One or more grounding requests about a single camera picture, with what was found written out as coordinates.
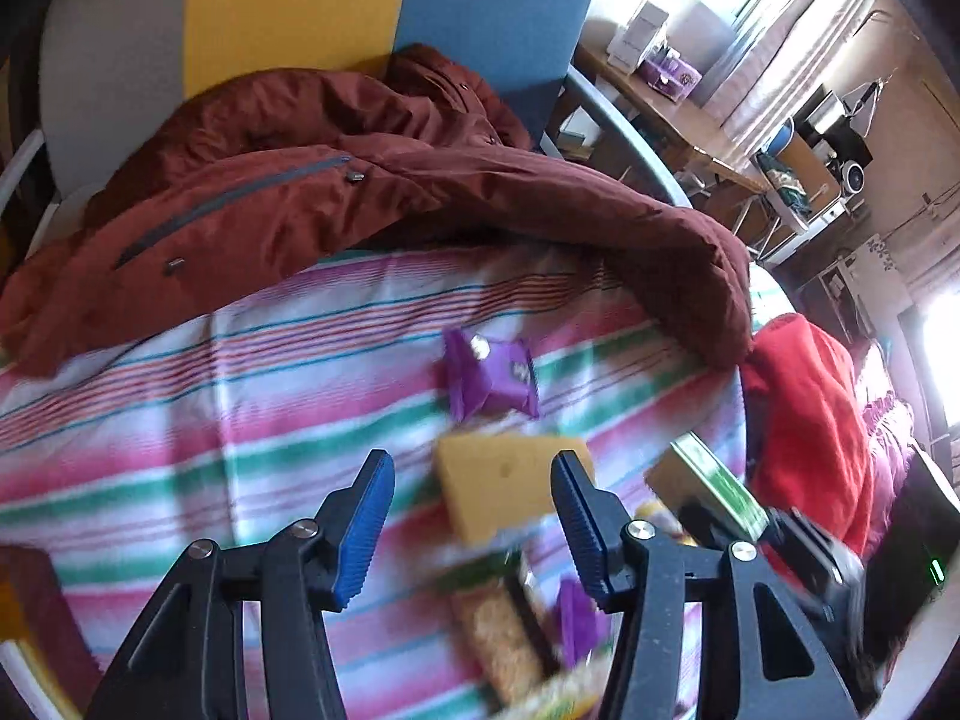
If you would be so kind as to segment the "green white tea box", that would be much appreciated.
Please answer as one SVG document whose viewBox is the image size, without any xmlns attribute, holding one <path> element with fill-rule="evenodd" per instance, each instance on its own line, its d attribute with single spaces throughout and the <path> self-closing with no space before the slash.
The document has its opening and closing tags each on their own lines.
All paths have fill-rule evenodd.
<svg viewBox="0 0 960 720">
<path fill-rule="evenodd" d="M 716 533 L 757 543 L 770 523 L 745 484 L 697 434 L 672 440 L 644 481 L 701 544 L 716 543 Z"/>
</svg>

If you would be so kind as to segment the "large yellow sponge block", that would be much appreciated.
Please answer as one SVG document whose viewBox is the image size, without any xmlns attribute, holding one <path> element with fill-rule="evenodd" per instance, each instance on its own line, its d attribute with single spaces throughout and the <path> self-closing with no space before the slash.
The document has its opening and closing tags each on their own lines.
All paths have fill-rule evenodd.
<svg viewBox="0 0 960 720">
<path fill-rule="evenodd" d="M 589 447 L 574 437 L 457 433 L 438 439 L 434 469 L 460 543 L 483 546 L 555 514 L 550 468 L 562 452 L 573 452 L 596 476 Z"/>
</svg>

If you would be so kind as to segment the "cracker packet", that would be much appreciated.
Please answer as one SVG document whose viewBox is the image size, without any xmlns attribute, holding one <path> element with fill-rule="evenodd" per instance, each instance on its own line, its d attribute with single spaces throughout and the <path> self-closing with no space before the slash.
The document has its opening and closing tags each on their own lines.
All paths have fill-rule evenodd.
<svg viewBox="0 0 960 720">
<path fill-rule="evenodd" d="M 516 706 L 562 671 L 547 608 L 521 550 L 476 557 L 444 572 L 436 588 L 501 709 Z"/>
</svg>

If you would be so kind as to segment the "purple snack packet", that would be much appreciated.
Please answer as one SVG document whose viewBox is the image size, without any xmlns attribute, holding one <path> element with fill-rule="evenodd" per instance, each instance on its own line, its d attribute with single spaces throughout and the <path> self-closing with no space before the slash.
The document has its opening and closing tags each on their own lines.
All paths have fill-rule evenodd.
<svg viewBox="0 0 960 720">
<path fill-rule="evenodd" d="M 608 642 L 610 622 L 577 578 L 563 577 L 555 603 L 560 663 L 573 668 Z"/>
<path fill-rule="evenodd" d="M 495 340 L 464 328 L 444 328 L 444 366 L 455 422 L 519 411 L 539 416 L 539 385 L 529 345 Z"/>
</svg>

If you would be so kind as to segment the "yellow sock bundle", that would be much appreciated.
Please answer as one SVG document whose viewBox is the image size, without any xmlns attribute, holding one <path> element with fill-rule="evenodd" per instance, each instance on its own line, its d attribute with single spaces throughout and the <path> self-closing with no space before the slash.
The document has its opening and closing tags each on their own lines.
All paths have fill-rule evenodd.
<svg viewBox="0 0 960 720">
<path fill-rule="evenodd" d="M 659 499 L 645 500 L 635 511 L 635 517 L 651 523 L 658 532 L 669 535 L 674 541 L 695 546 L 697 542 L 690 536 L 680 520 L 665 507 Z"/>
</svg>

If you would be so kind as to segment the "green rice snack bag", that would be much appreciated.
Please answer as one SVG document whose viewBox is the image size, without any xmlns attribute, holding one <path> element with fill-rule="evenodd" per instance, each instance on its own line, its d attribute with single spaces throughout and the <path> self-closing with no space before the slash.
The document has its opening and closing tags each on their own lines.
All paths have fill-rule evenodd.
<svg viewBox="0 0 960 720">
<path fill-rule="evenodd" d="M 612 652 L 593 653 L 571 670 L 535 688 L 519 704 L 501 710 L 494 720 L 568 720 L 584 718 L 601 703 L 612 667 Z"/>
</svg>

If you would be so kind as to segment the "wooden desk with clutter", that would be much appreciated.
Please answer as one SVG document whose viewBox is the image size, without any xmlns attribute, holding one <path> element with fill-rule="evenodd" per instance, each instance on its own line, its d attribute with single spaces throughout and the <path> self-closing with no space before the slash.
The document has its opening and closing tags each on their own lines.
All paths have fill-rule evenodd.
<svg viewBox="0 0 960 720">
<path fill-rule="evenodd" d="M 613 21 L 587 18 L 574 49 L 574 68 L 651 146 L 693 206 L 734 231 L 761 263 L 776 268 L 812 242 L 826 244 L 832 234 L 859 221 L 835 176 L 807 143 L 793 138 L 779 159 L 811 195 L 812 216 L 800 229 L 792 227 L 782 217 L 786 208 L 768 177 L 715 117 L 688 99 L 670 101 L 638 73 L 628 75 L 608 63 L 605 44 L 615 34 Z"/>
</svg>

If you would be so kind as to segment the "red fleece blanket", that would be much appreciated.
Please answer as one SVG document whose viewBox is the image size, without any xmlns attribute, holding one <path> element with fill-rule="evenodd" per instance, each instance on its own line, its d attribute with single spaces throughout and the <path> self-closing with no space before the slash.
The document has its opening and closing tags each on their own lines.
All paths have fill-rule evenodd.
<svg viewBox="0 0 960 720">
<path fill-rule="evenodd" d="M 757 333 L 742 382 L 752 494 L 766 507 L 802 512 L 862 556 L 874 470 L 848 349 L 804 316 L 782 314 Z"/>
</svg>

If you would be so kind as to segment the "maroon gold gift box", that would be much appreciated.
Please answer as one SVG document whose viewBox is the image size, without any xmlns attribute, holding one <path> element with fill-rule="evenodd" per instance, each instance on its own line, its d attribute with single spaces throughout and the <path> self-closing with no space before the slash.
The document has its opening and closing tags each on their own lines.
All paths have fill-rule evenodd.
<svg viewBox="0 0 960 720">
<path fill-rule="evenodd" d="M 2 639 L 28 645 L 29 663 L 41 665 L 41 684 L 65 717 L 85 715 L 103 672 L 39 548 L 2 546 Z"/>
</svg>

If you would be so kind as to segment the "maroon puffer jacket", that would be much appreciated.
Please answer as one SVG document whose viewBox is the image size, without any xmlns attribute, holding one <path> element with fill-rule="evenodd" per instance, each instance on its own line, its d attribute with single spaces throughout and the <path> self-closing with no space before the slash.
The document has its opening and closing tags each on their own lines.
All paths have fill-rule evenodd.
<svg viewBox="0 0 960 720">
<path fill-rule="evenodd" d="M 748 255 L 713 218 L 535 151 L 482 76 L 427 46 L 386 75 L 277 68 L 179 107 L 2 294 L 16 369 L 166 332 L 348 249 L 584 245 L 709 366 L 752 346 Z"/>
</svg>

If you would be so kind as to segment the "grey yellow blue headboard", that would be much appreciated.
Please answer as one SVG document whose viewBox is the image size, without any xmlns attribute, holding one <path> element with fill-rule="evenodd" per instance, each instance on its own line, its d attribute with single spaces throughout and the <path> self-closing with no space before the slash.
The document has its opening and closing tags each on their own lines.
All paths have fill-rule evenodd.
<svg viewBox="0 0 960 720">
<path fill-rule="evenodd" d="M 379 73 L 427 44 L 540 135 L 590 0 L 52 0 L 39 119 L 62 195 L 99 187 L 185 99 L 249 71 Z"/>
</svg>

